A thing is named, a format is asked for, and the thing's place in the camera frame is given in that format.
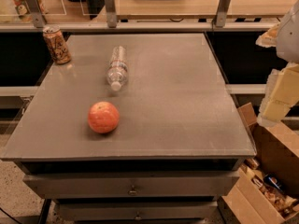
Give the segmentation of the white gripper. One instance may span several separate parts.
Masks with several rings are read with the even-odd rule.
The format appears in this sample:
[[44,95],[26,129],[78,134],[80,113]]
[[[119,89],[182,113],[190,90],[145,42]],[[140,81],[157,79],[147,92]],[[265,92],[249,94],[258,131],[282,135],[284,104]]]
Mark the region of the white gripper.
[[263,127],[272,127],[299,102],[299,0],[280,24],[260,35],[255,44],[264,48],[276,46],[277,56],[290,62],[281,71],[273,69],[265,86],[257,122]]

